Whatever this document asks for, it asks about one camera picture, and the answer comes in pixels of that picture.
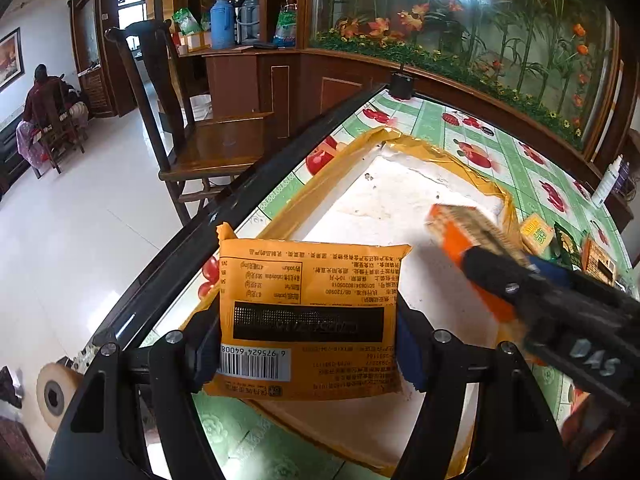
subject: maroon jacket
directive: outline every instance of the maroon jacket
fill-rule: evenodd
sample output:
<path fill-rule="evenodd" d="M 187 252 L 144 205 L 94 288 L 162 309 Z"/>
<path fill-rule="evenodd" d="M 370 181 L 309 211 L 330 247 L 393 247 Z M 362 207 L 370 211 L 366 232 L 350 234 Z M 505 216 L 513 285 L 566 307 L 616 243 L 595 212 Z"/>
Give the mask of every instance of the maroon jacket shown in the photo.
<path fill-rule="evenodd" d="M 49 76 L 47 77 L 47 82 L 51 81 L 52 79 L 57 78 L 55 78 L 54 76 Z M 36 95 L 38 90 L 40 90 L 44 85 L 46 85 L 46 83 L 41 84 L 36 81 L 29 90 L 29 93 L 27 94 L 27 100 L 24 103 L 24 113 L 22 114 L 23 121 L 30 123 L 31 121 L 37 120 L 37 122 L 40 124 L 49 124 L 49 121 L 47 120 L 47 112 L 44 108 L 44 103 Z M 64 81 L 62 82 L 62 93 L 62 97 L 64 99 L 64 97 L 68 93 L 68 86 Z M 62 113 L 62 111 L 64 111 L 65 109 L 64 103 L 56 103 L 56 105 Z"/>

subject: framed painting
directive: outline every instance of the framed painting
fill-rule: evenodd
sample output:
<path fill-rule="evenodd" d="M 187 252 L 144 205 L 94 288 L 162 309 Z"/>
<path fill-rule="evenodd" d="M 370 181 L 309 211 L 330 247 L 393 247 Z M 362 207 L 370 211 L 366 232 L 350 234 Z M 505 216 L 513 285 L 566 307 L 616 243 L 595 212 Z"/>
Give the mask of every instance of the framed painting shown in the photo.
<path fill-rule="evenodd" d="M 20 28 L 0 40 L 0 92 L 24 74 Z"/>

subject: plastic bag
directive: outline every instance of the plastic bag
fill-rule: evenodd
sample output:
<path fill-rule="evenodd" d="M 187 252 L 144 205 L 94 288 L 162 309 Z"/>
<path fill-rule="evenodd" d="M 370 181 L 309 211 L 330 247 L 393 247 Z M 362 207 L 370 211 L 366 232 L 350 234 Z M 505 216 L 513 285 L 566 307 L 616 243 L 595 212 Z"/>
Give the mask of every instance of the plastic bag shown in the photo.
<path fill-rule="evenodd" d="M 296 11 L 283 9 L 278 15 L 273 43 L 277 46 L 296 45 Z"/>
<path fill-rule="evenodd" d="M 198 25 L 198 22 L 189 9 L 176 10 L 173 18 L 185 36 L 194 34 L 195 32 L 202 32 L 200 25 Z"/>
<path fill-rule="evenodd" d="M 205 10 L 202 13 L 202 19 L 200 20 L 200 27 L 202 27 L 202 30 L 204 30 L 205 32 L 208 32 L 211 30 L 211 11 L 210 10 Z"/>
<path fill-rule="evenodd" d="M 220 236 L 220 366 L 209 395 L 277 400 L 399 389 L 396 297 L 408 245 Z"/>

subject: blue thermos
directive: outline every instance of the blue thermos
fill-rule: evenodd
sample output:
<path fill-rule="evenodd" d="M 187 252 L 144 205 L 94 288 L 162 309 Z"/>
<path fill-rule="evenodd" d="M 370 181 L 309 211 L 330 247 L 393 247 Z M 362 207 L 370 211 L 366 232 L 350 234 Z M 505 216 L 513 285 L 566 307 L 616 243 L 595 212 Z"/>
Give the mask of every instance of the blue thermos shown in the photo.
<path fill-rule="evenodd" d="M 216 0 L 211 7 L 211 47 L 231 48 L 234 46 L 235 12 L 229 0 Z"/>

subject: red apple print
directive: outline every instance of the red apple print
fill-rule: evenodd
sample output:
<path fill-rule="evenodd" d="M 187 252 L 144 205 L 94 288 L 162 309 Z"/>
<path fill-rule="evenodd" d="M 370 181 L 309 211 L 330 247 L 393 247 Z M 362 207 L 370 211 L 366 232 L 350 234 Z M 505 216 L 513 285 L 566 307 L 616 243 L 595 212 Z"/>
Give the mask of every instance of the red apple print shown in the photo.
<path fill-rule="evenodd" d="M 534 150 L 533 148 L 530 148 L 523 142 L 521 142 L 520 145 L 522 146 L 522 149 L 524 150 L 525 155 L 527 155 L 529 158 L 537 162 L 540 166 L 545 166 L 545 159 L 542 158 L 542 156 L 536 150 Z"/>
<path fill-rule="evenodd" d="M 336 142 L 332 136 L 326 137 L 314 150 L 306 156 L 305 164 L 309 173 L 315 175 L 322 170 L 334 156 L 341 152 L 347 145 L 344 142 Z"/>
<path fill-rule="evenodd" d="M 542 184 L 542 187 L 548 193 L 549 195 L 548 200 L 549 202 L 551 202 L 553 207 L 558 209 L 558 211 L 564 213 L 565 212 L 564 202 L 562 201 L 562 197 L 560 196 L 560 194 L 556 191 L 556 188 L 553 187 L 551 184 L 542 182 L 541 180 L 539 180 L 539 183 Z"/>
<path fill-rule="evenodd" d="M 217 283 L 220 277 L 220 264 L 215 256 L 210 257 L 202 266 L 204 279 L 211 283 Z"/>
<path fill-rule="evenodd" d="M 594 222 L 593 220 L 591 220 L 591 223 L 592 223 L 593 225 L 595 225 L 595 226 L 596 226 L 596 229 L 598 230 L 598 236 L 600 237 L 600 240 L 602 240 L 602 242 L 603 242 L 607 247 L 609 247 L 609 239 L 607 238 L 607 235 L 606 235 L 606 234 L 604 234 L 604 231 L 600 228 L 600 226 L 599 226 L 596 222 Z"/>
<path fill-rule="evenodd" d="M 365 115 L 365 117 L 369 119 L 373 119 L 374 121 L 380 124 L 386 124 L 386 122 L 389 120 L 389 116 L 379 110 L 371 110 L 370 108 L 364 108 L 362 113 Z"/>
<path fill-rule="evenodd" d="M 204 298 L 209 291 L 213 288 L 214 284 L 211 282 L 204 282 L 202 285 L 198 287 L 198 299 L 201 300 Z"/>
<path fill-rule="evenodd" d="M 462 119 L 462 122 L 465 123 L 467 126 L 472 126 L 474 128 L 477 128 L 478 130 L 480 129 L 480 123 L 478 122 L 477 119 L 473 117 L 467 117 L 466 119 Z"/>
<path fill-rule="evenodd" d="M 451 124 L 451 126 L 460 126 L 460 122 L 458 122 L 456 117 L 451 114 L 447 114 L 447 113 L 442 114 L 442 120 L 445 121 L 446 123 Z"/>
<path fill-rule="evenodd" d="M 584 189 L 584 186 L 580 184 L 580 182 L 574 180 L 574 186 L 578 188 L 578 191 L 580 191 L 580 194 L 585 198 L 585 200 L 589 200 L 591 198 L 587 190 Z"/>
<path fill-rule="evenodd" d="M 492 166 L 488 153 L 480 148 L 480 146 L 469 144 L 468 142 L 461 142 L 457 139 L 453 139 L 453 142 L 460 147 L 460 150 L 458 150 L 459 156 L 466 156 L 472 163 L 477 164 L 481 168 L 490 168 Z"/>

